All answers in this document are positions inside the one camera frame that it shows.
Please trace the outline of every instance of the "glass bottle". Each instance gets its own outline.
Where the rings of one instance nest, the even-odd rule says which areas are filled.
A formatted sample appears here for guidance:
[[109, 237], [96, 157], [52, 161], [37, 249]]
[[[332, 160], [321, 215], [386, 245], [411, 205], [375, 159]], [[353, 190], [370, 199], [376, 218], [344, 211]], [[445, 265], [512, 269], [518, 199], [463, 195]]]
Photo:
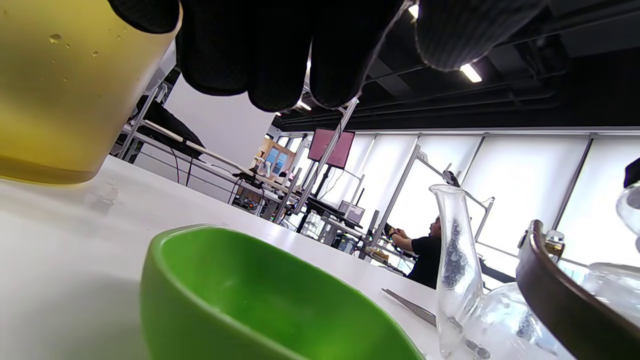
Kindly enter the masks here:
[[[444, 359], [573, 359], [533, 315], [516, 283], [487, 295], [467, 211], [466, 193], [433, 185], [440, 210], [442, 253], [436, 324]], [[556, 243], [561, 234], [551, 234]]]
[[175, 37], [106, 0], [0, 0], [0, 176], [91, 179]]

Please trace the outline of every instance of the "gloved hand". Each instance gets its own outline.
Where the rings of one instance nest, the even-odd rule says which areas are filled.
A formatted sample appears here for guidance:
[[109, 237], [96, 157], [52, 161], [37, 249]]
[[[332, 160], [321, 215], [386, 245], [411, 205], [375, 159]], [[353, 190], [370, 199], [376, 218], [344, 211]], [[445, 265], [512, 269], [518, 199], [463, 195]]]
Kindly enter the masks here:
[[[167, 33], [179, 0], [109, 0], [132, 27]], [[385, 33], [411, 3], [405, 0], [182, 0], [177, 61], [184, 79], [209, 95], [248, 92], [264, 111], [293, 107], [311, 53], [310, 89], [336, 108], [359, 95]], [[417, 50], [441, 70], [485, 55], [544, 6], [546, 0], [422, 0]]]

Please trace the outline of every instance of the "glass beaker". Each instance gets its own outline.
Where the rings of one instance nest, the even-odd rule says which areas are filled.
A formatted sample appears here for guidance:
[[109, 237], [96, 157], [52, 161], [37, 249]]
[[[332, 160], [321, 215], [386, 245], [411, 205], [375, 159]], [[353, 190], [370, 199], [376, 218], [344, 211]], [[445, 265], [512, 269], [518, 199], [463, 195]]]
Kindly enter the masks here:
[[0, 0], [0, 177], [93, 178], [175, 37], [106, 0]]

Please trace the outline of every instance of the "ceiling pipe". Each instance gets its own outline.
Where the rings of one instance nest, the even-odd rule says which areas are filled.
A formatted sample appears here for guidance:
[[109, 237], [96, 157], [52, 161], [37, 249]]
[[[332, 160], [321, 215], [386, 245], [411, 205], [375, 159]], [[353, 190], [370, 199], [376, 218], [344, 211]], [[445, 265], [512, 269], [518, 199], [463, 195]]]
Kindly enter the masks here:
[[[621, 17], [634, 15], [637, 13], [640, 13], [640, 3], [634, 4], [629, 0], [603, 1], [601, 3], [587, 6], [585, 8], [574, 10], [564, 15], [555, 17], [545, 25], [542, 25], [541, 31], [535, 34], [525, 35], [524, 37], [521, 37], [521, 38], [514, 38], [514, 39], [503, 41], [501, 43], [496, 44], [493, 48], [520, 44], [522, 42], [528, 42], [528, 41], [536, 40], [542, 37], [547, 37], [549, 35], [555, 35], [555, 34], [560, 34], [560, 33], [564, 33], [564, 32], [575, 30], [575, 29], [584, 28], [586, 26], [599, 24], [601, 22], [616, 20]], [[375, 78], [368, 79], [364, 83], [365, 84], [372, 83], [373, 81], [377, 81], [377, 80], [386, 78], [388, 76], [407, 74], [409, 72], [425, 69], [427, 67], [430, 67], [430, 66], [427, 64], [422, 64], [422, 65], [412, 67], [410, 69], [390, 72], [385, 75], [376, 76]]]
[[[371, 115], [378, 116], [378, 115], [386, 115], [391, 113], [406, 113], [406, 112], [413, 112], [413, 111], [455, 108], [458, 106], [495, 104], [499, 102], [515, 102], [517, 104], [518, 102], [521, 102], [521, 101], [547, 99], [549, 97], [552, 97], [555, 94], [556, 94], [556, 91], [554, 90], [542, 90], [542, 91], [536, 91], [536, 92], [529, 92], [529, 94], [520, 93], [519, 95], [515, 95], [513, 92], [501, 92], [499, 94], [487, 95], [484, 97], [474, 97], [474, 99], [459, 99], [457, 101], [442, 99], [439, 103], [432, 102], [427, 106], [384, 109], [384, 110], [371, 111], [370, 113], [360, 112], [358, 114], [353, 114], [351, 116], [351, 119], [353, 120], [358, 117], [365, 117], [365, 116], [371, 116]], [[313, 121], [314, 120], [305, 120], [305, 119], [289, 120], [289, 121], [286, 121], [284, 124], [310, 123]]]
[[[527, 105], [525, 110], [529, 111], [546, 111], [548, 109], [556, 108], [559, 106], [559, 102], [548, 103], [548, 104], [534, 104]], [[388, 129], [388, 130], [396, 130], [396, 129], [427, 129], [427, 128], [442, 128], [442, 127], [458, 127], [453, 124], [460, 120], [461, 117], [473, 117], [466, 120], [464, 127], [490, 127], [495, 126], [495, 117], [503, 117], [505, 114], [513, 113], [513, 117], [510, 118], [508, 123], [500, 123], [500, 126], [509, 126], [512, 124], [515, 119], [518, 119], [518, 123], [521, 124], [523, 119], [536, 119], [537, 114], [535, 112], [529, 113], [522, 110], [521, 108], [517, 108], [514, 106], [500, 106], [500, 107], [491, 107], [491, 108], [483, 108], [476, 109], [473, 111], [465, 112], [465, 111], [429, 111], [428, 113], [421, 114], [411, 114], [410, 116], [402, 116], [402, 117], [392, 117], [391, 115], [385, 115], [381, 118], [371, 118], [366, 119], [365, 121], [358, 122], [350, 122], [350, 125], [347, 127], [348, 130], [358, 131], [358, 130], [369, 130], [369, 129]], [[489, 125], [486, 123], [486, 117], [491, 116], [494, 123]], [[394, 126], [389, 127], [388, 122], [393, 121]], [[530, 124], [535, 123], [535, 120], [529, 121]], [[289, 127], [284, 127], [283, 131], [313, 131], [317, 126], [330, 126], [331, 123], [323, 123], [322, 125], [312, 124], [307, 126], [299, 126], [293, 125]]]
[[[561, 101], [559, 99], [554, 99], [553, 101], [540, 101], [531, 100], [530, 102], [523, 103], [522, 106], [517, 106], [514, 104], [505, 104], [502, 106], [496, 106], [494, 104], [480, 104], [480, 105], [470, 105], [467, 107], [460, 107], [456, 109], [450, 110], [426, 110], [426, 111], [413, 111], [409, 113], [400, 113], [400, 114], [386, 114], [386, 115], [370, 115], [368, 117], [360, 117], [359, 119], [351, 119], [349, 120], [350, 126], [348, 129], [358, 128], [353, 124], [368, 124], [370, 122], [383, 121], [383, 120], [400, 120], [400, 119], [414, 119], [414, 118], [422, 118], [422, 117], [437, 117], [437, 116], [453, 116], [453, 115], [473, 115], [478, 113], [491, 113], [491, 112], [499, 112], [499, 111], [526, 111], [526, 110], [543, 110], [543, 109], [551, 109], [560, 106]], [[299, 122], [295, 124], [284, 124], [283, 130], [289, 131], [290, 128], [294, 129], [306, 129], [313, 130], [314, 127], [323, 126], [327, 124], [334, 124], [336, 120], [324, 120], [321, 122]]]
[[[497, 84], [492, 84], [492, 85], [486, 85], [486, 86], [478, 86], [472, 89], [465, 89], [465, 90], [454, 90], [454, 91], [450, 91], [450, 92], [446, 92], [446, 93], [441, 93], [441, 94], [431, 94], [431, 95], [426, 95], [426, 96], [422, 96], [422, 97], [418, 97], [418, 98], [414, 98], [414, 99], [406, 99], [406, 100], [400, 100], [400, 101], [392, 101], [392, 102], [386, 102], [384, 104], [375, 104], [375, 105], [370, 105], [370, 106], [364, 106], [361, 107], [359, 109], [357, 109], [356, 111], [354, 111], [352, 117], [357, 117], [360, 116], [360, 114], [362, 114], [362, 112], [364, 112], [364, 110], [371, 110], [371, 109], [375, 109], [375, 108], [380, 108], [383, 106], [393, 106], [393, 105], [399, 105], [399, 104], [406, 104], [406, 103], [410, 103], [410, 102], [420, 102], [420, 101], [427, 101], [427, 100], [433, 100], [433, 99], [438, 99], [441, 97], [451, 97], [451, 96], [455, 96], [455, 95], [471, 95], [471, 94], [478, 94], [478, 93], [483, 93], [489, 90], [498, 90], [501, 88], [510, 88], [513, 85], [517, 85], [520, 83], [528, 83], [530, 81], [534, 81], [537, 79], [543, 79], [543, 78], [549, 78], [552, 76], [558, 76], [558, 75], [562, 75], [566, 73], [566, 69], [562, 70], [562, 71], [558, 71], [558, 72], [550, 72], [548, 74], [542, 75], [542, 76], [538, 76], [538, 77], [524, 77], [524, 78], [520, 78], [520, 79], [514, 79], [514, 80], [510, 80], [510, 81], [503, 81], [501, 83], [497, 83]], [[338, 117], [336, 116], [336, 114], [333, 113], [329, 113], [329, 114], [325, 114], [325, 115], [318, 115], [318, 116], [304, 116], [304, 117], [295, 117], [295, 118], [281, 118], [280, 121], [285, 124], [288, 122], [292, 122], [292, 121], [297, 121], [297, 120], [326, 120], [326, 119], [337, 119]]]

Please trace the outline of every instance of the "ceiling light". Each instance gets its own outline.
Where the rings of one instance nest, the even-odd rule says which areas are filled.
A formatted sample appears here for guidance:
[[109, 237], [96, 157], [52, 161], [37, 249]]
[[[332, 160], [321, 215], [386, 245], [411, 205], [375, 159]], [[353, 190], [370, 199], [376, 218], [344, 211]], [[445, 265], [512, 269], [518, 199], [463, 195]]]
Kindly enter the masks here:
[[298, 100], [298, 105], [302, 106], [303, 108], [307, 109], [307, 110], [311, 110], [311, 108], [309, 107], [309, 105], [305, 104], [304, 102], [302, 102], [302, 100]]
[[418, 9], [419, 9], [418, 4], [415, 4], [415, 5], [411, 6], [411, 7], [409, 7], [409, 12], [416, 19], [418, 19]]
[[480, 81], [482, 81], [482, 78], [480, 77], [480, 75], [478, 75], [476, 70], [471, 67], [471, 64], [462, 65], [460, 71], [464, 72], [472, 83], [479, 83]]

